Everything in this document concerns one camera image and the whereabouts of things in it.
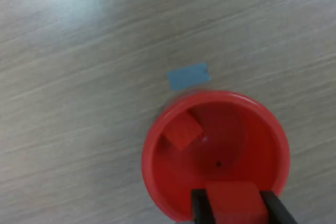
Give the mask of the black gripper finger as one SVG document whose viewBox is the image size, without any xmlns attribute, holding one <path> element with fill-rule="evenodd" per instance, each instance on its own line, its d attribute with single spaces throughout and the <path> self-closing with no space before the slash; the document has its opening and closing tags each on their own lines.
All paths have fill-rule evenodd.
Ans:
<svg viewBox="0 0 336 224">
<path fill-rule="evenodd" d="M 205 189 L 193 189 L 191 191 L 194 223 L 215 224 L 212 207 Z"/>
<path fill-rule="evenodd" d="M 263 190 L 260 191 L 260 195 L 268 210 L 269 224 L 298 224 L 273 191 Z"/>
</svg>

